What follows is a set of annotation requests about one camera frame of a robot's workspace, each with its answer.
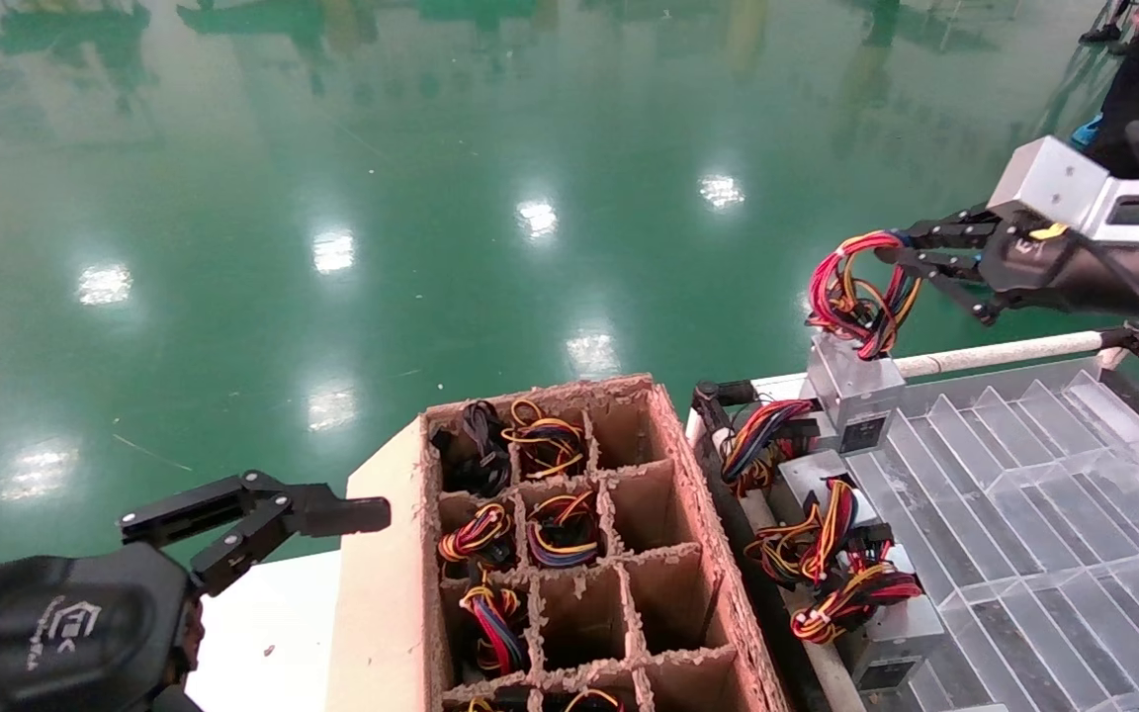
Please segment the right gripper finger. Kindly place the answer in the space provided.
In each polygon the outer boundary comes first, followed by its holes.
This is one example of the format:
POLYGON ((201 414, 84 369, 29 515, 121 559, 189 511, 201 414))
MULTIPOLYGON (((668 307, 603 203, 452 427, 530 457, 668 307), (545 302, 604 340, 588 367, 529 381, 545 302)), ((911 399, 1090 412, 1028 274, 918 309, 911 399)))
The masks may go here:
POLYGON ((984 249, 995 234, 1007 234, 1008 227, 986 204, 977 204, 940 220, 913 222, 899 235, 912 249, 984 249))
POLYGON ((981 275, 981 253, 949 253, 911 247, 878 248, 883 262, 899 265, 910 278, 928 284, 941 296, 985 327, 998 321, 1001 298, 981 275))

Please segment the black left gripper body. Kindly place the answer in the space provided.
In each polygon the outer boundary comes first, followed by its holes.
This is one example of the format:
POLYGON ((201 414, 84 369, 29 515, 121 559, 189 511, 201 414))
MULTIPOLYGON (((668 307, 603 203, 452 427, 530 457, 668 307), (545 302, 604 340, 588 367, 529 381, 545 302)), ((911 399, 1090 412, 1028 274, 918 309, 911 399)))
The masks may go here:
POLYGON ((0 711, 195 711, 189 573, 146 545, 0 564, 0 711))

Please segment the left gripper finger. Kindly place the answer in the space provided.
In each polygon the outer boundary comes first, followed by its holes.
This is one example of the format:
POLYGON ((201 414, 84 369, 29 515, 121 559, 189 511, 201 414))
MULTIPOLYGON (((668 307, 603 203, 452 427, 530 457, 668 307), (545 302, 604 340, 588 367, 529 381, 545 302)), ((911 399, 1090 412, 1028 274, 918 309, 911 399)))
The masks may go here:
POLYGON ((342 497, 323 483, 284 484, 244 472, 124 514, 121 537, 123 545, 162 549, 221 527, 222 537, 190 564, 196 589, 218 596, 293 537, 366 535, 390 524, 385 497, 342 497))

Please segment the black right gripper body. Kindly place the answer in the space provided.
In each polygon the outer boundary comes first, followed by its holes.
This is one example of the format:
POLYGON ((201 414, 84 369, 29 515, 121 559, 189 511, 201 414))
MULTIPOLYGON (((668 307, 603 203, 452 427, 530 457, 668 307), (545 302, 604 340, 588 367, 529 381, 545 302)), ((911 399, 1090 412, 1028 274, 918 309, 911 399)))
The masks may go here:
MULTIPOLYGON (((1101 248, 1139 285, 1139 244, 1108 243, 1101 248)), ((1017 235, 994 237, 980 260, 981 278, 1008 298, 1014 310, 1043 308, 1059 312, 1111 312, 1139 318, 1139 296, 1120 275, 1072 235, 1034 240, 1017 235)))

